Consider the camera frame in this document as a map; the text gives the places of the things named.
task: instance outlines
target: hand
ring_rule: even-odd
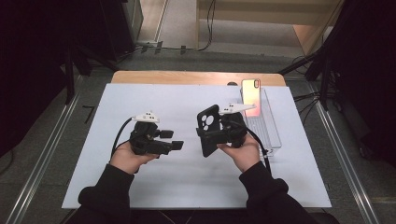
[[[244,145],[239,148],[227,144],[218,144],[218,148],[233,158],[233,162],[242,173],[260,161],[259,143],[250,134],[245,135]]]
[[[121,169],[122,171],[132,175],[134,174],[141,165],[148,163],[156,158],[157,154],[145,154],[145,155],[135,155],[132,151],[132,146],[130,142],[125,142],[117,147],[111,157],[110,164]]]

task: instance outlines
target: black sleeve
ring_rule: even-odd
[[[67,223],[129,223],[128,192],[133,180],[133,175],[108,164],[98,183],[81,191],[81,207]]]
[[[247,212],[255,223],[317,223],[288,194],[282,179],[273,179],[261,161],[239,177],[247,190]]]

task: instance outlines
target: white sheet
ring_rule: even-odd
[[[270,158],[273,177],[283,178],[289,195],[302,206],[331,207],[289,88],[265,89],[282,141],[282,148]],[[79,192],[96,184],[122,123],[148,111],[160,117],[160,130],[175,131],[171,140],[182,140],[184,146],[140,168],[130,189],[131,207],[245,207],[248,196],[233,160],[220,150],[204,158],[195,131],[199,112],[214,104],[236,103],[240,97],[234,86],[107,84],[63,208],[78,208]],[[127,140],[133,128],[132,121],[119,142]]]

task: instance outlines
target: white plastic part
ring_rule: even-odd
[[[152,112],[147,112],[141,115],[136,115],[132,117],[133,120],[136,121],[143,121],[143,122],[150,122],[150,123],[159,123],[160,119],[153,114]]]
[[[229,104],[227,107],[220,110],[219,114],[234,114],[245,110],[256,108],[255,105],[243,105],[243,104]]]

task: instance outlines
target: smartphone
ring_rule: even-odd
[[[242,80],[242,100],[244,105],[256,108],[245,111],[247,117],[258,117],[262,112],[261,83],[258,78]]]

